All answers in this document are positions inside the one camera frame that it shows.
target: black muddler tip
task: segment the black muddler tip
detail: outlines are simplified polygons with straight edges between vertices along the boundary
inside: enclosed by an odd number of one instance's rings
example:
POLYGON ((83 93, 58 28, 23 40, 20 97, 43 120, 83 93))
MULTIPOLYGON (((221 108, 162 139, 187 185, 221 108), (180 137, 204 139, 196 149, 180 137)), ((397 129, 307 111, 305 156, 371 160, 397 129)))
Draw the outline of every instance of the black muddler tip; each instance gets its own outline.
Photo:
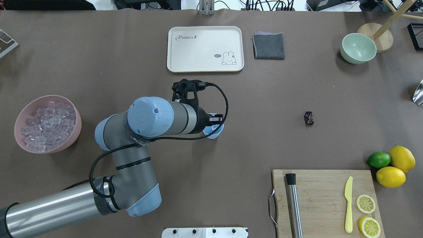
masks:
POLYGON ((295 185, 295 174, 285 174, 288 185, 295 185))

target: lemon slice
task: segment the lemon slice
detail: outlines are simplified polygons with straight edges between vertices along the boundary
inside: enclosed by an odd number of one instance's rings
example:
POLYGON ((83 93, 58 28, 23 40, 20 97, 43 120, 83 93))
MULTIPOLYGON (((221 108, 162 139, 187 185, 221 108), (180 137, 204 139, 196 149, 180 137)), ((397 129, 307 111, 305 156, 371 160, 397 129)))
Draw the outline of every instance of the lemon slice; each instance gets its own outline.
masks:
POLYGON ((380 235, 379 223, 368 216, 364 216, 358 221, 358 228, 367 238, 377 238, 380 235))
POLYGON ((370 214, 373 213, 376 209, 376 204, 373 198, 371 198, 369 195, 361 194, 358 196, 356 202, 357 208, 363 213, 370 214))

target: wooden stand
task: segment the wooden stand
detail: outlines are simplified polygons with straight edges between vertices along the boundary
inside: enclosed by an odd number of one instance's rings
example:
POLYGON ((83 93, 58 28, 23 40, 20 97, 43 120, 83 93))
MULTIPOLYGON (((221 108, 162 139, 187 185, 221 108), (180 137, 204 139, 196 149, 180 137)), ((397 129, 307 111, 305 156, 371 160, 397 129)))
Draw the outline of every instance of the wooden stand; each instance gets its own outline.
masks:
POLYGON ((416 1, 417 0, 407 0, 404 2, 404 4, 402 4, 402 6, 385 22, 385 24, 380 25, 377 23, 366 23, 358 28, 357 32, 372 39, 376 45, 378 53, 388 51, 393 45, 393 36, 388 28, 394 24, 416 1))

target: white tray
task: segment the white tray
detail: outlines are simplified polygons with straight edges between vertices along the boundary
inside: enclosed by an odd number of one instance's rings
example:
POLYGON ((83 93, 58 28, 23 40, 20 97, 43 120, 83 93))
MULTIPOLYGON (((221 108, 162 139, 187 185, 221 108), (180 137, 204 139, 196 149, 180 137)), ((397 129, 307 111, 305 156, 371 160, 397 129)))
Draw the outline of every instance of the white tray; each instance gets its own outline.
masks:
POLYGON ((172 72, 234 72, 244 67, 241 29, 236 26, 174 27, 168 34, 172 72))

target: white metal plate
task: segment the white metal plate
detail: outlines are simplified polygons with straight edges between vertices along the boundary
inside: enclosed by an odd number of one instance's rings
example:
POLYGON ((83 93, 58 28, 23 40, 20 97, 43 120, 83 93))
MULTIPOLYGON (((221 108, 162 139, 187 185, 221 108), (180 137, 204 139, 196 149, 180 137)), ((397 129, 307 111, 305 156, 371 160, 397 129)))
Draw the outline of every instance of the white metal plate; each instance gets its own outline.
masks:
POLYGON ((248 238, 248 228, 245 228, 245 227, 166 228, 162 233, 162 238, 248 238))
POLYGON ((173 27, 167 67, 172 72, 234 72, 244 67, 241 29, 236 26, 173 27))

